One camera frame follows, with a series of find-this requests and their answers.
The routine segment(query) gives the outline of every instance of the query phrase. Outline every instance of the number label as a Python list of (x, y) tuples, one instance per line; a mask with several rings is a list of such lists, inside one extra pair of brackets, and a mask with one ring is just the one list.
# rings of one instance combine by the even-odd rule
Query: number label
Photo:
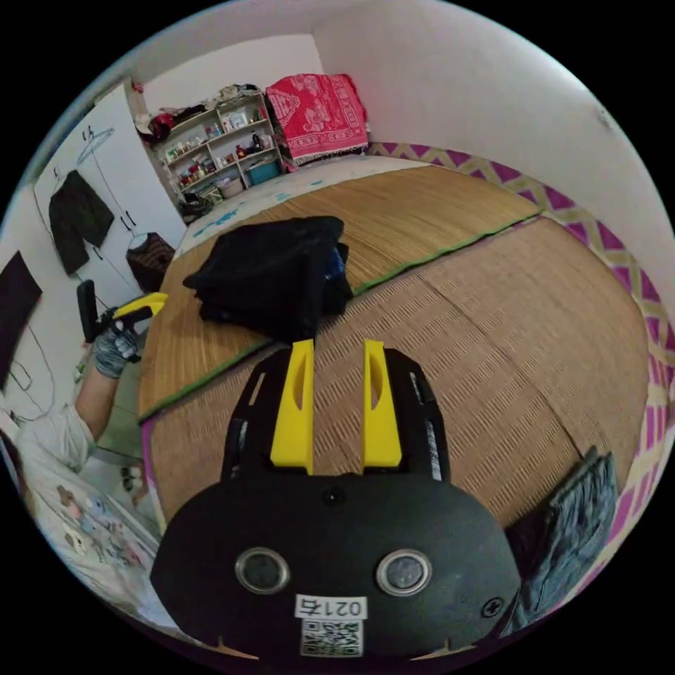
[(295, 617), (298, 619), (332, 619), (364, 621), (368, 618), (367, 598), (327, 598), (295, 596)]

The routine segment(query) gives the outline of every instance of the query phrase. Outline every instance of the gray knit glove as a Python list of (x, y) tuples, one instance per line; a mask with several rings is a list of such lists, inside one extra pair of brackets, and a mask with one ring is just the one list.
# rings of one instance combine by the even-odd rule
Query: gray knit glove
[(117, 380), (127, 361), (137, 351), (136, 331), (133, 328), (119, 330), (110, 326), (96, 338), (94, 343), (96, 370), (107, 378)]

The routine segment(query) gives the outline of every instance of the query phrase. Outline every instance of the red patterned blanket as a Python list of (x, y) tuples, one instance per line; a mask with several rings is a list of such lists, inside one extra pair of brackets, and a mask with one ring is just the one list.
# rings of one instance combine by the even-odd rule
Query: red patterned blanket
[(295, 164), (367, 148), (366, 110), (349, 75), (293, 75), (266, 93)]

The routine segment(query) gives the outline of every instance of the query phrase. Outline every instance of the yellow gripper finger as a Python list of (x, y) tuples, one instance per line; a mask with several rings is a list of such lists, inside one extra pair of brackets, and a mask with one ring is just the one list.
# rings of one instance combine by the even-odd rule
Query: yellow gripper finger
[[(373, 395), (377, 399), (374, 405)], [(361, 471), (367, 468), (396, 468), (401, 463), (401, 457), (401, 442), (384, 345), (375, 340), (364, 340)]]
[(314, 341), (294, 342), (270, 459), (276, 467), (314, 469)]

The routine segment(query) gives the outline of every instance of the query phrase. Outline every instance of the bamboo mat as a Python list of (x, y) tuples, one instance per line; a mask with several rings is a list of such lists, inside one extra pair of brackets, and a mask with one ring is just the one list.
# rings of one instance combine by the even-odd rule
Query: bamboo mat
[[(444, 167), (403, 169), (346, 181), (293, 198), (237, 226), (311, 215), (345, 223), (347, 277), (356, 292), (407, 266), (467, 245), (536, 213), (533, 204), (487, 181)], [(148, 331), (141, 362), (139, 417), (180, 400), (265, 338), (238, 326), (207, 323), (185, 277), (208, 258), (215, 238), (169, 266), (162, 291), (165, 308)]]
[[(509, 525), (592, 444), (624, 486), (647, 396), (647, 339), (631, 296), (545, 218), (370, 290), (316, 341), (314, 466), (359, 470), (362, 342), (419, 361), (443, 413), (451, 479)], [(157, 420), (150, 447), (167, 521), (219, 478), (249, 359)]]

